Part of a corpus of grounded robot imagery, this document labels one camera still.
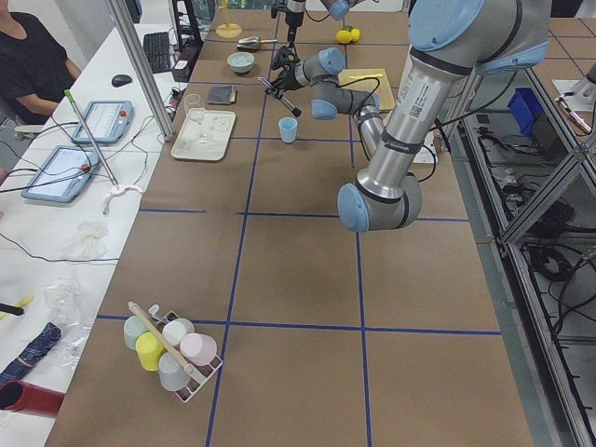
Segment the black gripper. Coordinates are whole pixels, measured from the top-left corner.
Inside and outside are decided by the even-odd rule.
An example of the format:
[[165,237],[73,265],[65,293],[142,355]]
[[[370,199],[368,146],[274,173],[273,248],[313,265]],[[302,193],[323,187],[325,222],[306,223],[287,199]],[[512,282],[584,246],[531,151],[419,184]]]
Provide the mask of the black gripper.
[[276,53],[270,68],[280,70],[278,76],[270,81],[266,89],[268,93],[294,91],[307,86],[304,63],[293,47],[282,46]]

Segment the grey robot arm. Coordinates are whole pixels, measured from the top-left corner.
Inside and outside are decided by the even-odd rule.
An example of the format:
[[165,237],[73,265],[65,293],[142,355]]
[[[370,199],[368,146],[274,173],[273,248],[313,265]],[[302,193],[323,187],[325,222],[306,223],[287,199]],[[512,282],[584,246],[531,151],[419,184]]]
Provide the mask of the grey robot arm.
[[549,1],[418,1],[409,16],[404,89],[386,120],[370,106],[357,115],[371,160],[341,187],[337,207],[353,232],[402,228],[421,209],[409,172],[454,84],[470,74],[516,72],[547,54]]
[[385,131],[380,99],[374,92],[340,84],[339,74],[345,69],[345,57],[339,49],[328,47],[301,60],[291,47],[284,46],[276,53],[271,68],[280,70],[275,79],[259,79],[267,95],[282,102],[298,117],[301,110],[285,98],[284,93],[311,88],[311,115],[317,120],[332,120],[338,115],[352,117],[367,158],[375,157]]

